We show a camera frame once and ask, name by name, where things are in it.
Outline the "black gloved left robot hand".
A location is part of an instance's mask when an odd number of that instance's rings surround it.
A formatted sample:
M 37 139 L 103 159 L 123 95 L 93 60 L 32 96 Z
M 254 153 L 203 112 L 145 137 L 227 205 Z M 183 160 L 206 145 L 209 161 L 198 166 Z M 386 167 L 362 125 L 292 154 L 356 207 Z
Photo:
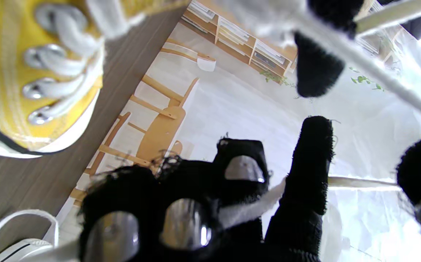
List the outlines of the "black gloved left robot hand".
M 350 38 L 356 36 L 354 18 L 360 12 L 363 0 L 309 0 L 309 9 L 321 20 Z M 297 92 L 304 98 L 325 95 L 345 68 L 345 63 L 322 50 L 300 33 L 294 34 L 297 45 Z

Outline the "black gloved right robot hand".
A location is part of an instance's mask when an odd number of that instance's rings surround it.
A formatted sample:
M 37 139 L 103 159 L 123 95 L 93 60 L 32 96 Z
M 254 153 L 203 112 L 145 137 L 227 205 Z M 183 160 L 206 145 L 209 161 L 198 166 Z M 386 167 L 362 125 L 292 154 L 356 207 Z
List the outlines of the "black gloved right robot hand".
M 223 137 L 212 162 L 169 156 L 97 174 L 81 203 L 82 262 L 319 262 L 332 121 L 302 123 L 279 188 L 261 141 Z

